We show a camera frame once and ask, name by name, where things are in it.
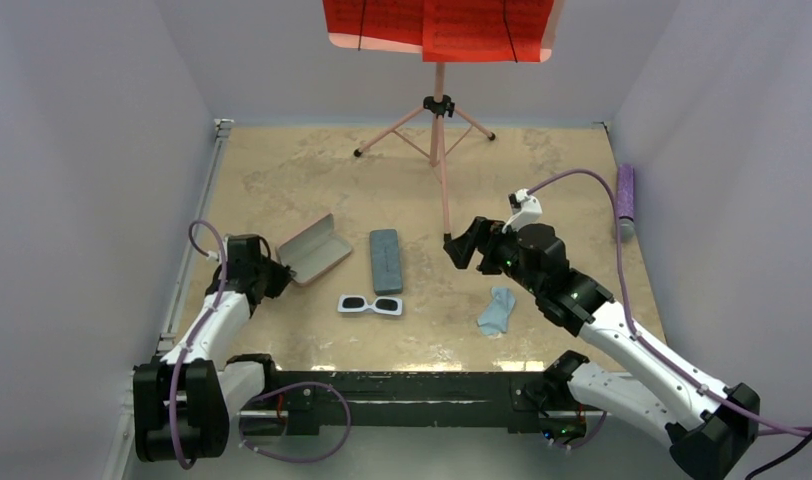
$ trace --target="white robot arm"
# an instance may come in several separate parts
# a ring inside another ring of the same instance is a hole
[[[262,254],[262,240],[258,235],[226,238],[226,281],[220,281],[218,267],[194,325],[170,352],[135,368],[135,447],[141,461],[176,458],[174,436],[192,461],[221,455],[230,419],[268,387],[275,372],[269,355],[228,358],[232,340],[256,307],[265,297],[278,297],[291,280],[290,267]],[[204,318],[208,321],[198,326]],[[178,389],[171,399],[175,368]],[[171,402],[176,402],[175,421]]]
[[[506,222],[474,219],[444,249],[459,269],[475,251],[477,270],[504,274],[530,292],[545,318],[614,358],[632,375],[606,372],[576,352],[566,352],[545,372],[563,395],[610,412],[664,446],[692,478],[723,478],[757,437],[756,422],[718,399],[759,413],[750,387],[730,388],[648,333],[597,281],[570,267],[565,245],[553,227],[534,223],[541,213],[527,190],[509,195],[513,215]],[[690,383],[674,367],[689,372]]]

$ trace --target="music stand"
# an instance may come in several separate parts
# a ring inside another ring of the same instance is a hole
[[[553,3],[553,9],[551,10],[550,17],[548,18],[547,25],[544,30],[544,36],[542,37],[539,62],[546,62],[553,53],[553,43],[556,40],[556,25],[559,22],[559,15],[562,12],[564,3],[565,0],[556,0]],[[387,52],[418,54],[422,53],[422,48],[420,45],[411,45],[372,37],[359,37],[358,35],[330,33],[329,40],[333,45],[341,48],[358,49],[361,45],[361,48],[364,50],[381,50]],[[459,142],[461,142],[462,139],[464,139],[474,128],[485,135],[489,141],[494,141],[497,138],[497,135],[485,128],[476,119],[474,119],[474,117],[462,111],[462,108],[456,105],[449,95],[444,94],[444,71],[445,63],[437,62],[435,64],[435,88],[433,89],[433,94],[425,97],[423,104],[420,107],[417,107],[411,112],[407,113],[400,120],[394,122],[394,124],[392,124],[390,127],[380,132],[379,135],[360,145],[359,148],[353,151],[353,155],[356,157],[361,157],[362,154],[374,144],[393,133],[401,140],[406,142],[409,146],[427,157],[429,159],[430,168],[440,166],[441,203],[442,214],[444,217],[444,240],[447,241],[452,237],[450,228],[450,208],[448,206],[447,192],[447,155],[450,154],[450,152],[453,151],[457,145],[459,145]],[[415,145],[415,142],[409,140],[403,134],[397,131],[397,129],[403,126],[403,124],[417,117],[424,110],[429,111],[433,115],[429,153],[424,151],[424,149],[418,145]],[[447,115],[448,117],[453,117],[453,114],[462,117],[462,119],[470,124],[470,127],[468,127],[461,137],[459,137],[459,140],[456,140],[456,142],[453,143],[453,146],[450,147],[450,149],[445,150],[444,116]]]

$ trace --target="cloth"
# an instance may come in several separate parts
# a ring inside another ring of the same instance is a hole
[[[477,325],[483,335],[506,333],[509,329],[509,314],[515,307],[515,295],[506,287],[492,287],[492,300],[477,319]]]

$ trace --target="sunglasses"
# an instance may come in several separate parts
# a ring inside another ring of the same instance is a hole
[[[372,311],[382,315],[402,315],[403,300],[394,297],[377,297],[374,303],[362,295],[342,295],[338,299],[338,311],[341,313],[364,313]]]

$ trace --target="table surface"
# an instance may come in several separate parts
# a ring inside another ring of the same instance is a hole
[[[403,134],[428,149],[429,128]],[[507,195],[569,168],[589,168],[614,184],[617,169],[606,134],[591,129],[495,129],[489,142],[472,131],[448,156],[454,236],[475,216],[506,219]],[[442,250],[438,168],[394,135],[361,158],[353,150],[378,128],[239,128],[232,130],[208,219],[222,234],[258,233],[273,245],[327,212],[353,247],[341,264],[305,287],[265,299],[232,345],[232,354],[270,353],[286,370],[542,370],[566,350],[619,371],[602,352],[571,337],[539,313],[532,297],[506,277],[453,268]],[[452,145],[464,128],[447,129]],[[538,194],[564,240],[571,265],[619,296],[611,211],[600,184],[571,176]],[[397,229],[404,292],[402,317],[345,317],[341,294],[374,298],[368,235]],[[201,235],[203,246],[214,241]],[[634,317],[660,339],[662,326],[635,240],[624,247]],[[180,332],[195,319],[214,263],[198,259]],[[506,334],[487,337],[477,318],[491,288],[512,289],[517,304]]]

